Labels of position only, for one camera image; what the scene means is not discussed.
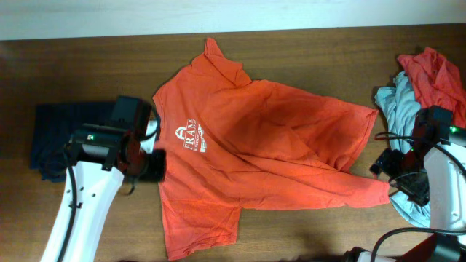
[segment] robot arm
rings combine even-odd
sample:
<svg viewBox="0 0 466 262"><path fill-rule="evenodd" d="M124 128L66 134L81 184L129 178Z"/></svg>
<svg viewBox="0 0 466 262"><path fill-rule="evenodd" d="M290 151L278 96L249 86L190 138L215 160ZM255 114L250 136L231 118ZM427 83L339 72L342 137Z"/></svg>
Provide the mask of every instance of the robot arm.
<svg viewBox="0 0 466 262"><path fill-rule="evenodd" d="M163 179L165 152L141 150L141 141L159 132L145 135L151 111L159 121L148 103L119 97L106 125L83 124L73 134L65 191L42 261L93 261L124 177Z"/></svg>
<svg viewBox="0 0 466 262"><path fill-rule="evenodd" d="M407 154L386 149L371 167L375 176L386 173L395 186L418 205L430 202L429 229L398 229L437 232L398 260L376 256L356 247L345 262L369 261L458 261L466 245L466 130L452 126L452 113L440 107L422 109L416 115L412 149Z"/></svg>
<svg viewBox="0 0 466 262"><path fill-rule="evenodd" d="M101 164L92 162L78 162L73 170L77 185L77 208L63 261L93 261L108 209L124 176L117 168L103 171ZM42 262L58 260L71 215L72 198L67 172L65 192Z"/></svg>

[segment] black wire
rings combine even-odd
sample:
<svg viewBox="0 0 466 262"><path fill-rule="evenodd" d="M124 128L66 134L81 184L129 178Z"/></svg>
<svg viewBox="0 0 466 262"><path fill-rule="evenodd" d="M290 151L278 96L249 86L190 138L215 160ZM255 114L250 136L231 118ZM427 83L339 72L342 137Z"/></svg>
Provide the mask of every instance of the black wire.
<svg viewBox="0 0 466 262"><path fill-rule="evenodd" d="M136 184L138 183L138 179L137 178L131 178L131 189L130 191L128 192L128 196L131 195L134 190L136 189Z"/></svg>
<svg viewBox="0 0 466 262"><path fill-rule="evenodd" d="M448 158L450 158L450 160L452 162L454 162L458 166L458 168L461 170L462 175L466 176L466 169L463 166L463 164L456 157L454 157L452 154L450 154L450 152L448 152L446 149L442 148L441 146L437 145L436 143L430 142L429 140L424 139L424 138L416 138L416 137L407 136L407 135L383 137L383 138L380 138L379 137L380 135L386 135L386 132L377 134L376 137L375 137L375 140L419 140L419 141L421 141L421 142L423 142L423 143L425 143L425 144L427 144L429 146L432 146L433 148L436 148L440 152L444 153Z"/></svg>
<svg viewBox="0 0 466 262"><path fill-rule="evenodd" d="M61 251L60 255L58 256L57 262L63 261L63 258L66 253L66 248L68 247L68 242L70 240L71 232L73 231L73 224L74 224L74 219L76 217L76 209L78 207L78 196L77 196L77 188L76 188L76 178L74 177L74 171L73 167L70 165L68 161L68 156L66 155L65 152L63 152L63 155L65 157L65 163L66 166L68 167L68 172L70 175L70 181L71 181L71 193L72 193L72 199L71 199L71 214L70 214L70 220L68 222L68 228L66 229L66 234L65 234L65 239L63 240L63 244L61 246Z"/></svg>
<svg viewBox="0 0 466 262"><path fill-rule="evenodd" d="M155 137L155 140L159 140L159 133L160 133L160 116L159 114L157 113L157 110L152 106L152 113L154 113L155 115L155 120L157 121L157 127L155 128L155 130L148 134L148 135L144 135L141 139L139 139L139 141L145 141L145 140L149 140L151 139L153 136L157 135Z"/></svg>
<svg viewBox="0 0 466 262"><path fill-rule="evenodd" d="M399 234L399 233L405 233L405 232L422 232L422 233L431 233L431 234L445 234L445 235L450 235L450 236L460 236L466 234L466 230L462 231L452 231L452 230L444 230L444 229L431 229L431 228L417 228L417 227L407 227L407 228L401 228L401 229L394 229L392 231L387 232L383 236L377 240L377 243L374 245L374 248L372 250L371 254L371 262L375 262L376 260L376 254L377 250L379 250L380 246L382 245L383 241L385 241L387 238Z"/></svg>
<svg viewBox="0 0 466 262"><path fill-rule="evenodd" d="M380 138L380 135L394 135L392 137L383 137L383 138ZM381 132L381 133L378 133L376 134L375 136L375 140L394 140L394 139L398 139L398 140L419 140L429 146L432 146L433 148L436 148L437 150L439 150L440 152L444 153L448 158L450 158L451 161L453 161L457 166L458 168L461 170L462 172L462 175L465 175L466 176L466 169L465 167L462 165L462 163L456 158L454 157L452 154L450 154L450 152L448 152L446 149L442 148L441 146L429 141L429 140L426 140L424 138L416 138L416 137L413 137L413 136L398 136L397 134L395 133L392 133L392 132ZM424 232L424 233L431 233L431 234L447 234L447 235L450 235L450 236L459 236L459 235L463 235L463 234L466 234L466 230L463 230L463 231L452 231L452 230L444 230L444 229L431 229L431 228L416 228L416 227L408 227L408 228L401 228L401 229L394 229L392 231L389 231L388 233L384 234L383 236L381 236L379 238L379 240L377 240L377 243L374 245L374 248L372 250L372 254L371 254L371 262L375 262L376 260L376 255L377 255L377 251L379 250L380 246L382 245L383 241L385 241L387 238L395 235L395 234L399 234L399 233L404 233L404 232Z"/></svg>
<svg viewBox="0 0 466 262"><path fill-rule="evenodd" d="M406 174L402 174L402 175L400 175L400 176L398 176L398 177L396 177L396 178L390 178L390 179L388 180L388 183L389 183L391 186L394 186L394 185L392 185L392 182L393 182L393 181L396 182L396 180L398 180L398 179L400 179L400 178L404 178L404 177L407 177L407 176L410 176L410 175L417 175L417 174L419 174L419 173L420 173L420 172L409 172L409 173L406 173Z"/></svg>

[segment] white printed logo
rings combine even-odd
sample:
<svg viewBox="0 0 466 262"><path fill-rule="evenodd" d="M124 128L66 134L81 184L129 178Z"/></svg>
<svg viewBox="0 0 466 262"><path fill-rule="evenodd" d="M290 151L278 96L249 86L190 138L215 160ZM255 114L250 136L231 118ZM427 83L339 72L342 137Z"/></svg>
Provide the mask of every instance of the white printed logo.
<svg viewBox="0 0 466 262"><path fill-rule="evenodd" d="M176 130L176 132L175 132L176 136L177 136L178 138L184 140L184 134L183 134L183 132L184 132L185 130L186 130L185 127L179 127L179 128Z"/></svg>
<svg viewBox="0 0 466 262"><path fill-rule="evenodd" d="M184 141L183 148L187 148L192 151L199 150L201 153L205 153L207 150L207 143L204 139L204 130L194 119L188 119L186 127L179 127L175 131L175 135L177 138Z"/></svg>

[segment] orange t-shirt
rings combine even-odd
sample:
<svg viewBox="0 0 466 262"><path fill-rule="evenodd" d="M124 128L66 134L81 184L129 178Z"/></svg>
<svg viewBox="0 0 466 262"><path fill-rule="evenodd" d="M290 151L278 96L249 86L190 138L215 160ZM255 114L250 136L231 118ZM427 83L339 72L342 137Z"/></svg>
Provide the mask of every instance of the orange t-shirt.
<svg viewBox="0 0 466 262"><path fill-rule="evenodd" d="M251 81L216 42L154 96L170 260L235 243L242 208L386 204L388 184L350 175L377 111L267 80Z"/></svg>

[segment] white wall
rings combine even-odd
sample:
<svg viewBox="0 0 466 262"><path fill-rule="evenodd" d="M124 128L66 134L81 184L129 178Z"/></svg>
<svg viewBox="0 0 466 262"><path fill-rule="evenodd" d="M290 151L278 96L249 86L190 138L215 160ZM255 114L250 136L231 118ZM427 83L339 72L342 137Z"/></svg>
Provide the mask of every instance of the white wall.
<svg viewBox="0 0 466 262"><path fill-rule="evenodd" d="M0 40L465 22L465 0L0 0Z"/></svg>

